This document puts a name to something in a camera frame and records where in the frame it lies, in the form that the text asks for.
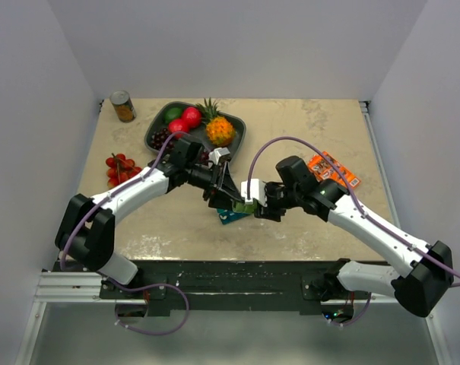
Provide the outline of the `teal five-day pill organizer strip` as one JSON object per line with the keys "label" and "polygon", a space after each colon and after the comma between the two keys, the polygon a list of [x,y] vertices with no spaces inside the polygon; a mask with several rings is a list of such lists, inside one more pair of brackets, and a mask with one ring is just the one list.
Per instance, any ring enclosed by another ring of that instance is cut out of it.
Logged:
{"label": "teal five-day pill organizer strip", "polygon": [[246,213],[234,212],[225,209],[217,209],[217,215],[223,225],[231,224],[249,216],[249,214]]}

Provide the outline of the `green pill bottle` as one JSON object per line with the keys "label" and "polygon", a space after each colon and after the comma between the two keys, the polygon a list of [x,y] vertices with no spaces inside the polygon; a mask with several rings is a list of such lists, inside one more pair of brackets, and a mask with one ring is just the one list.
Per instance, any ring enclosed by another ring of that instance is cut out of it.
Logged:
{"label": "green pill bottle", "polygon": [[232,211],[236,214],[252,215],[258,209],[258,205],[259,203],[254,199],[244,202],[234,202]]}

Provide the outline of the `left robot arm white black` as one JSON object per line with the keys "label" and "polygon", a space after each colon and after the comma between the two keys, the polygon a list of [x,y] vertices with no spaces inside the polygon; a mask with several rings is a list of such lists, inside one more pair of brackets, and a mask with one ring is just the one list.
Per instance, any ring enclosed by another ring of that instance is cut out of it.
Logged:
{"label": "left robot arm white black", "polygon": [[145,203],[185,183],[200,188],[211,208],[230,210],[244,201],[230,175],[229,152],[215,151],[214,161],[204,165],[199,161],[203,149],[198,139],[181,137],[169,154],[158,154],[131,179],[92,197],[74,196],[56,235],[56,247],[63,256],[116,281],[125,297],[138,297],[144,280],[137,275],[138,266],[115,251],[117,224]]}

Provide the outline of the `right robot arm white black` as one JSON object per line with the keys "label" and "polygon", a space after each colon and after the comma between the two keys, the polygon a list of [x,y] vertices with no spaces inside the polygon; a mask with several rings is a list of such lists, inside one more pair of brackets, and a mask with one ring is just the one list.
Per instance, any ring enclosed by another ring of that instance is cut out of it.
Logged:
{"label": "right robot arm white black", "polygon": [[449,273],[452,250],[445,243],[428,243],[405,233],[368,210],[338,182],[318,181],[297,156],[283,159],[276,170],[278,182],[248,179],[241,184],[242,196],[254,204],[256,217],[280,221],[287,210],[302,208],[348,232],[386,261],[378,265],[338,260],[309,284],[320,300],[362,291],[393,297],[416,316],[430,314],[454,281]]}

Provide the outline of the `orange snack box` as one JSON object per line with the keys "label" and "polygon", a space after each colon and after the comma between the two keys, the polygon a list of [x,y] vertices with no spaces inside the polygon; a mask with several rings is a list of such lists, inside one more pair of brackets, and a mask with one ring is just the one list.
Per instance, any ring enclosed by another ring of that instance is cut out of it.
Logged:
{"label": "orange snack box", "polygon": [[[338,168],[351,188],[355,189],[360,185],[361,179],[359,179],[354,173],[334,159],[333,156],[328,154],[326,151],[323,151],[322,154]],[[334,169],[321,155],[315,154],[308,162],[307,166],[319,182],[326,179],[332,179],[340,183],[342,186],[347,187],[347,184],[341,178],[336,169]]]}

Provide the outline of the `orange toy pineapple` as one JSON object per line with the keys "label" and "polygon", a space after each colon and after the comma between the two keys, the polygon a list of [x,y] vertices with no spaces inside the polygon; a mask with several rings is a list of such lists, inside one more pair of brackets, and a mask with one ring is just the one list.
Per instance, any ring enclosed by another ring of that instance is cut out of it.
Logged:
{"label": "orange toy pineapple", "polygon": [[224,117],[216,101],[209,97],[204,103],[197,103],[196,109],[201,113],[205,124],[206,135],[209,141],[218,148],[228,146],[236,137],[236,129],[233,124]]}

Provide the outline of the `red apple front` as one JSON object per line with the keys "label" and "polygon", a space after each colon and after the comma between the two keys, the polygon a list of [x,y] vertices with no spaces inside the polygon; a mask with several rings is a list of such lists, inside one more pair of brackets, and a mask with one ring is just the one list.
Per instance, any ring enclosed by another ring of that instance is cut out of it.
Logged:
{"label": "red apple front", "polygon": [[174,119],[169,123],[167,126],[169,132],[171,135],[173,135],[174,138],[179,139],[184,134],[187,134],[190,132],[190,126],[187,123],[187,121],[183,119]]}

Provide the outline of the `red apple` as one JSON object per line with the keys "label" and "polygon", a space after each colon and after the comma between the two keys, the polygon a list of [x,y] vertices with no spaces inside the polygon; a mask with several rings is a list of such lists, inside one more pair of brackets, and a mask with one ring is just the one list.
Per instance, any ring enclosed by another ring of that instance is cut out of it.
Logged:
{"label": "red apple", "polygon": [[194,106],[187,107],[181,115],[181,120],[185,122],[190,129],[199,127],[201,124],[201,119],[201,112]]}
{"label": "red apple", "polygon": [[187,134],[190,132],[190,126],[187,123],[187,121],[183,119],[174,119],[169,123],[167,126],[169,132],[171,135],[173,135],[174,138],[179,139],[184,134]]}

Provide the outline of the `red apple rear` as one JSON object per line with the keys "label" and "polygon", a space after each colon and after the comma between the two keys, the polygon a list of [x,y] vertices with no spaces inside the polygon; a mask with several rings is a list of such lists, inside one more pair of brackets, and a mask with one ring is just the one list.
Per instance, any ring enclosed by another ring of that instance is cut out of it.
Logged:
{"label": "red apple rear", "polygon": [[199,127],[201,124],[201,119],[201,112],[194,106],[187,107],[181,115],[181,120],[185,122],[190,129]]}

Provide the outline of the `dark purple grape bunch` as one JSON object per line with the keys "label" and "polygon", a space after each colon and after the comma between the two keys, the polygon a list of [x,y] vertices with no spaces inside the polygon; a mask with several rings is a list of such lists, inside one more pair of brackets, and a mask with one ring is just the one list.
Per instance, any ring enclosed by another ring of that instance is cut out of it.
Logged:
{"label": "dark purple grape bunch", "polygon": [[[149,145],[159,151],[162,147],[165,141],[171,136],[171,132],[168,128],[162,128],[155,132],[150,139]],[[171,138],[170,141],[168,142],[165,151],[171,151],[174,148],[176,139]]]}

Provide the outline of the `green lime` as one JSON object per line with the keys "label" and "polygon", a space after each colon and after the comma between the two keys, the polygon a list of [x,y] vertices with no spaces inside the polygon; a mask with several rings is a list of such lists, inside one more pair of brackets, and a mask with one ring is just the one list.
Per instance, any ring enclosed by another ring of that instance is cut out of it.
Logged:
{"label": "green lime", "polygon": [[177,106],[167,109],[166,112],[164,113],[164,122],[168,125],[174,119],[179,119],[182,115],[182,112],[183,112],[182,108],[177,107]]}

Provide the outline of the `red cherry tomato bunch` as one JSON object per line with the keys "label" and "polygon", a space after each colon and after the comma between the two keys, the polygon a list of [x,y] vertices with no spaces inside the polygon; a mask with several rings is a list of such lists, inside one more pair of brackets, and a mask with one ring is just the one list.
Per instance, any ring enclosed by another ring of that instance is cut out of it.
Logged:
{"label": "red cherry tomato bunch", "polygon": [[109,189],[125,183],[142,171],[133,159],[124,154],[112,154],[105,160],[105,164],[108,166],[106,176]]}

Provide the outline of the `tin can yellow label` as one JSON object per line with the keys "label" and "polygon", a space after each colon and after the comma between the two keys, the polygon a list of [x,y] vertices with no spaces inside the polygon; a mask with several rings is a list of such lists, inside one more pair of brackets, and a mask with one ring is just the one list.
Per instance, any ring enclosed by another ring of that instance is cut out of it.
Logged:
{"label": "tin can yellow label", "polygon": [[136,118],[135,108],[127,91],[118,90],[112,92],[109,101],[120,122],[131,122]]}

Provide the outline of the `black table front rail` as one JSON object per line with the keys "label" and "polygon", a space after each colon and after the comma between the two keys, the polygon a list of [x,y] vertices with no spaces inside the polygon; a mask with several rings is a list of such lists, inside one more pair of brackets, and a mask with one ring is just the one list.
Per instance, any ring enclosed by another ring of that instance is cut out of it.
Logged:
{"label": "black table front rail", "polygon": [[295,312],[334,316],[342,304],[364,300],[334,287],[340,261],[237,262],[138,260],[141,272],[128,290],[101,280],[100,297],[144,303],[149,316],[173,310]]}

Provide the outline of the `aluminium frame rail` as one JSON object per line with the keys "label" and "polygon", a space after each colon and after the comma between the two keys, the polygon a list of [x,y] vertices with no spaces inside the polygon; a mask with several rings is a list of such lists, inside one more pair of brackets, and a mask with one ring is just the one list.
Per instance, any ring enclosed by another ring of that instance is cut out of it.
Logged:
{"label": "aluminium frame rail", "polygon": [[[417,231],[412,224],[407,222],[409,215],[407,209],[402,207],[405,203],[404,195],[399,192],[401,179],[398,176],[399,169],[404,166],[401,160],[405,154],[400,151],[401,139],[396,133],[392,134],[392,140],[387,141],[387,132],[391,129],[383,126],[383,113],[371,101],[360,101],[360,108],[370,135],[371,144],[376,161],[379,165],[380,176],[385,189],[385,195],[389,203],[392,219],[397,227],[404,229],[407,233],[415,234]],[[451,364],[452,356],[446,342],[443,327],[439,322],[438,313],[432,310],[427,318],[427,330],[439,364]]]}

